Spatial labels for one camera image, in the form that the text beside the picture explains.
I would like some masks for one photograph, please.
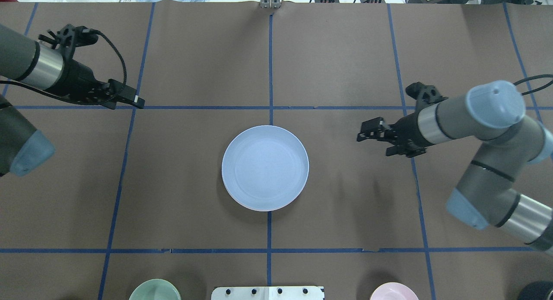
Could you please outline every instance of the light green bowl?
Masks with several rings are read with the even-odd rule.
[[[143,282],[130,295],[129,300],[181,300],[178,290],[168,281],[155,278]]]

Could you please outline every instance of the white mounting plate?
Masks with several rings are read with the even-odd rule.
[[[211,300],[324,300],[324,287],[218,287],[211,293]]]

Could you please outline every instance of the blue joint cap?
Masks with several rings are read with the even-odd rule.
[[[448,203],[446,204],[446,209],[455,218],[475,229],[483,230],[489,225],[482,214],[474,208],[457,188],[454,188],[451,193]]]
[[[530,160],[527,164],[538,164],[542,160],[545,160],[551,154],[553,153],[553,136],[551,135],[551,132],[543,126],[543,124],[539,121],[536,121],[540,126],[541,130],[543,130],[543,148],[541,149],[540,154],[538,154],[533,160]]]
[[[23,144],[10,166],[10,172],[16,176],[25,176],[31,170],[48,160],[56,149],[39,131],[35,131]]]
[[[521,121],[526,113],[522,95],[508,81],[473,87],[464,101],[475,121],[494,129],[510,127]]]

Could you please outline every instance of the black round object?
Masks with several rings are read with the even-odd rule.
[[[553,282],[533,282],[522,289],[517,300],[551,300],[552,293]]]

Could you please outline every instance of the round plate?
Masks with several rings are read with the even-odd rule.
[[[225,188],[242,206],[270,211],[290,204],[309,174],[308,154],[296,136],[277,126],[256,126],[231,141],[221,167]]]
[[[409,287],[399,283],[380,285],[369,300],[419,300]]]
[[[154,278],[140,284],[129,300],[181,300],[178,290],[168,281]]]

